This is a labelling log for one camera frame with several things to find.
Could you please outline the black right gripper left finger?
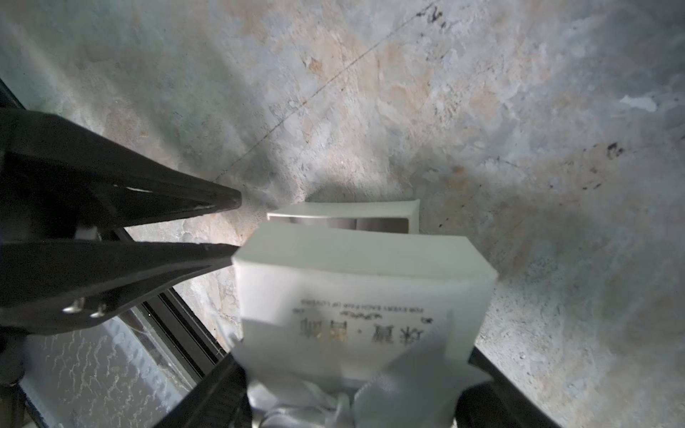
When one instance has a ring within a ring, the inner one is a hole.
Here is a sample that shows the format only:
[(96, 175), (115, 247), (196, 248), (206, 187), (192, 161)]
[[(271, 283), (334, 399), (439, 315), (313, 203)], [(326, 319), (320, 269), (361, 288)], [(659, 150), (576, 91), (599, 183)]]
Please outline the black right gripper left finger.
[(155, 428), (250, 428), (245, 372), (228, 354)]

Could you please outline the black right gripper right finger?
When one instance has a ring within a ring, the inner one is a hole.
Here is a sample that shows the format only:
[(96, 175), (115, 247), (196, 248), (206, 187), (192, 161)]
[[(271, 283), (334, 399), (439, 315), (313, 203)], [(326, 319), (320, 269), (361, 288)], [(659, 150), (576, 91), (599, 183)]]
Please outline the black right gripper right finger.
[(458, 427), (559, 428), (478, 347), (474, 347), (469, 364), (482, 369), (492, 380), (462, 393), (455, 411)]

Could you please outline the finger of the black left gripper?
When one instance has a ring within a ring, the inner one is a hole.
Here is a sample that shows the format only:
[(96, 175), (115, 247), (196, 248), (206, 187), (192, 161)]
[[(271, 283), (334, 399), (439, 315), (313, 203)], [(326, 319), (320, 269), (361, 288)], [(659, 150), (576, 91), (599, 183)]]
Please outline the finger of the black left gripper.
[(3, 164), (101, 229), (236, 210), (242, 194), (167, 168), (62, 117), (1, 110)]
[(48, 240), (1, 246), (1, 326), (56, 335), (97, 326), (228, 267), (230, 244)]

